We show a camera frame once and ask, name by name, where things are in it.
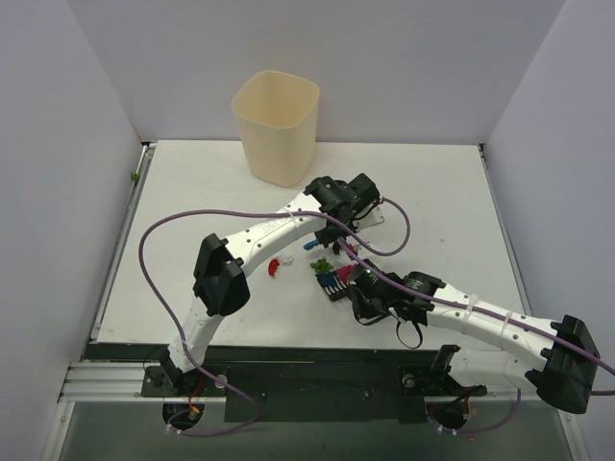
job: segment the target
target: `small toy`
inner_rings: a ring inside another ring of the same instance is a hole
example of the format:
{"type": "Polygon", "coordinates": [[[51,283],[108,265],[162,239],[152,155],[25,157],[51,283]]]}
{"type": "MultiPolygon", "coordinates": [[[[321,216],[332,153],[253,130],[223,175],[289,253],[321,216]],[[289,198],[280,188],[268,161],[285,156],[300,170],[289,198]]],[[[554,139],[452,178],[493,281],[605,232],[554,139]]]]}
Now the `small toy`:
{"type": "Polygon", "coordinates": [[[276,276],[276,272],[278,272],[278,268],[280,267],[280,264],[281,264],[280,260],[277,259],[276,257],[274,257],[273,259],[271,259],[271,261],[269,261],[267,272],[269,273],[270,277],[276,276]]]}
{"type": "Polygon", "coordinates": [[[316,274],[316,280],[329,297],[329,301],[335,302],[346,298],[348,285],[343,283],[335,272],[316,274]]]}
{"type": "Polygon", "coordinates": [[[339,269],[335,269],[335,273],[342,283],[348,284],[348,277],[356,267],[356,264],[349,264],[347,266],[340,267],[339,269]]]}
{"type": "Polygon", "coordinates": [[[309,264],[314,272],[318,274],[326,274],[333,270],[333,266],[327,261],[325,257],[321,257],[316,262],[312,262],[309,264]]]}
{"type": "Polygon", "coordinates": [[[311,240],[307,244],[304,245],[304,250],[308,252],[309,250],[316,248],[318,245],[320,245],[320,242],[318,240],[316,239],[311,240]]]}

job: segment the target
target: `white table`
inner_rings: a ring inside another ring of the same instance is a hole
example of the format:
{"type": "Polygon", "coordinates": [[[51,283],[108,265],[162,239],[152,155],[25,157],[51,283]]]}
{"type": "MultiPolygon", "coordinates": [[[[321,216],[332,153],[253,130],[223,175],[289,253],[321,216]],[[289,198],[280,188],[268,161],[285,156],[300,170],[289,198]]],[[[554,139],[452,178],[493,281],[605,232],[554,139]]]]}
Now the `white table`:
{"type": "MultiPolygon", "coordinates": [[[[381,194],[402,205],[412,221],[408,246],[378,258],[384,271],[426,272],[483,300],[522,312],[504,238],[476,146],[319,143],[316,160],[292,189],[253,177],[241,144],[235,141],[161,141],[145,178],[135,217],[115,274],[99,343],[164,344],[177,331],[139,270],[136,249],[145,229],[160,218],[193,208],[275,211],[313,178],[351,180],[366,173],[381,194]]],[[[382,208],[386,223],[364,238],[380,249],[396,246],[403,220],[382,208]]],[[[180,319],[192,297],[192,270],[201,240],[220,238],[247,225],[225,216],[190,217],[155,231],[145,250],[146,264],[180,319]]],[[[366,328],[357,324],[349,301],[330,303],[308,264],[322,251],[287,248],[292,266],[270,278],[265,265],[248,279],[251,300],[225,319],[213,343],[224,346],[403,349],[395,322],[366,328]]],[[[412,326],[402,328],[409,344],[412,326]]],[[[443,344],[489,349],[471,338],[438,328],[426,331],[422,349],[443,344]]]]}

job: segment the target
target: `cable tie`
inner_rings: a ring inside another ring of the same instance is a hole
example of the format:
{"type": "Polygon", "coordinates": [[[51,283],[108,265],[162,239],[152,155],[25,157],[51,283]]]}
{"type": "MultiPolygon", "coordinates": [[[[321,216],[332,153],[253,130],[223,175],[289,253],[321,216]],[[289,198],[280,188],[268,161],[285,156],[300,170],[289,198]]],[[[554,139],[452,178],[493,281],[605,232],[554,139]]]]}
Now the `cable tie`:
{"type": "Polygon", "coordinates": [[[472,315],[472,309],[479,302],[479,295],[472,294],[470,295],[470,299],[468,300],[468,305],[465,308],[465,314],[463,315],[463,325],[461,326],[461,334],[467,334],[467,326],[468,321],[470,320],[470,316],[472,315]]]}
{"type": "Polygon", "coordinates": [[[508,321],[510,320],[510,317],[512,317],[512,312],[509,310],[508,312],[506,312],[506,317],[504,318],[504,321],[502,322],[502,329],[500,330],[500,348],[504,349],[504,331],[506,330],[506,327],[508,326],[508,321]]]}
{"type": "Polygon", "coordinates": [[[284,208],[284,211],[286,211],[290,215],[290,219],[292,219],[292,224],[295,227],[295,240],[299,240],[299,235],[297,235],[297,230],[299,229],[299,224],[297,224],[297,216],[289,209],[284,208]]]}

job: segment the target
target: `green object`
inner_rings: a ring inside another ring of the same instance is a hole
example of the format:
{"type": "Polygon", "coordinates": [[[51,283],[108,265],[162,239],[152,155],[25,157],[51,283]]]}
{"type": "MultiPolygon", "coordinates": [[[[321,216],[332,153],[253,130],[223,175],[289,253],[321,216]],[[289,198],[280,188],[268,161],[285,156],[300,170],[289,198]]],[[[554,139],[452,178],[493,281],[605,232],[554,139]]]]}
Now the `green object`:
{"type": "Polygon", "coordinates": [[[333,269],[333,266],[327,261],[325,257],[321,257],[316,262],[309,264],[316,274],[326,274],[333,269]]]}

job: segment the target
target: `red object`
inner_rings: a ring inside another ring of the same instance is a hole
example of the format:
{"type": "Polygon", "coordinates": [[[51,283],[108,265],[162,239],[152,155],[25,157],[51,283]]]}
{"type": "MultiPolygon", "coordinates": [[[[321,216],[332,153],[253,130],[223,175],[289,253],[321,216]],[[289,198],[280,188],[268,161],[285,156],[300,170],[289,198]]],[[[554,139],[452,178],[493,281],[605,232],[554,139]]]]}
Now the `red object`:
{"type": "Polygon", "coordinates": [[[200,411],[200,410],[199,410],[196,406],[194,406],[194,405],[192,404],[192,399],[194,399],[194,398],[196,397],[196,395],[197,395],[199,392],[201,392],[201,389],[203,389],[203,383],[204,383],[204,382],[205,382],[205,381],[201,378],[201,379],[199,380],[199,384],[196,386],[196,389],[194,390],[194,392],[190,395],[190,397],[188,397],[188,406],[189,406],[189,407],[190,407],[190,409],[191,409],[192,411],[194,411],[197,415],[198,415],[199,413],[201,413],[201,411],[200,411]]]}
{"type": "Polygon", "coordinates": [[[340,267],[335,271],[335,273],[337,274],[337,277],[342,283],[348,284],[348,277],[350,276],[350,273],[353,272],[353,269],[355,269],[356,267],[356,264],[350,264],[348,266],[340,267]]]}
{"type": "Polygon", "coordinates": [[[271,277],[276,276],[276,272],[278,272],[278,268],[280,267],[280,260],[274,257],[271,261],[269,261],[269,267],[267,271],[271,277]]]}

